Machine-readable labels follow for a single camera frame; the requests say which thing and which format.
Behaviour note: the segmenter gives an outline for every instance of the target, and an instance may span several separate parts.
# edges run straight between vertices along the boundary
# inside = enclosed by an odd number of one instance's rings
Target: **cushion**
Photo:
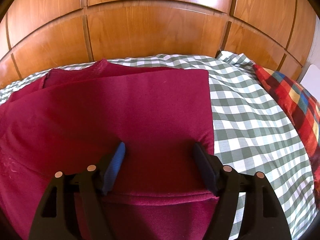
[[[278,71],[253,66],[263,88],[289,117],[309,156],[315,182],[317,207],[320,207],[319,102],[300,84]]]

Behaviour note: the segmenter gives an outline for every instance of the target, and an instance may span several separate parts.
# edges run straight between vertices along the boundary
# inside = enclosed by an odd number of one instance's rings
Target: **plaid fabric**
[[[300,84],[278,71],[254,65],[264,89],[279,104],[297,130],[311,163],[316,204],[320,207],[320,104]]]
[[[266,174],[286,215],[292,239],[310,225],[316,215],[313,175],[305,148],[290,120],[273,98],[261,87],[253,63],[243,54],[222,52],[218,59],[206,56],[156,55],[110,62],[132,67],[170,66],[206,69],[209,72],[214,151],[223,164],[238,172]],[[74,70],[90,64],[61,67]],[[42,71],[0,91],[0,103],[33,80]],[[230,239],[238,237],[245,194],[239,195]]]

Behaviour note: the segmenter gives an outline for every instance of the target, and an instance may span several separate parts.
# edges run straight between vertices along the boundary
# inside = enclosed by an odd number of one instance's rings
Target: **clamp jaw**
[[[74,192],[79,192],[92,240],[116,240],[99,202],[99,195],[111,191],[124,158],[121,143],[112,155],[78,174],[59,171],[52,178],[38,205],[29,240],[82,240],[77,223]],[[246,192],[244,216],[238,240],[291,240],[289,226],[268,179],[262,172],[246,175],[223,166],[199,143],[193,157],[209,191],[219,202],[203,240],[228,240],[236,214],[238,196]]]

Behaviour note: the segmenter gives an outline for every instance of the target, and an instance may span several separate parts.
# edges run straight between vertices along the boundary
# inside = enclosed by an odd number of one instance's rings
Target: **bed sheet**
[[[164,55],[109,60],[112,63],[184,69],[205,69],[214,126],[214,154],[238,172],[266,174],[286,215],[292,239],[298,239],[316,215],[311,166],[304,146],[282,109],[261,87],[245,55],[221,52],[217,59],[207,56]],[[93,63],[60,67],[77,70]],[[0,90],[0,104],[14,91],[44,76],[35,73]],[[244,211],[245,193],[239,195],[230,235],[236,239]]]

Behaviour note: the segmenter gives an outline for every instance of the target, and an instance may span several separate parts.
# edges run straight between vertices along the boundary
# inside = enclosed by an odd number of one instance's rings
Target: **red fabric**
[[[258,65],[253,69],[264,89],[290,119],[306,149],[314,177],[316,206],[320,208],[320,103],[284,74]]]
[[[116,236],[201,239],[217,202],[191,156],[195,141],[213,154],[208,72],[105,60],[53,70],[0,106],[0,207],[18,234],[28,238],[55,172],[80,172],[120,141],[126,156],[103,199]]]

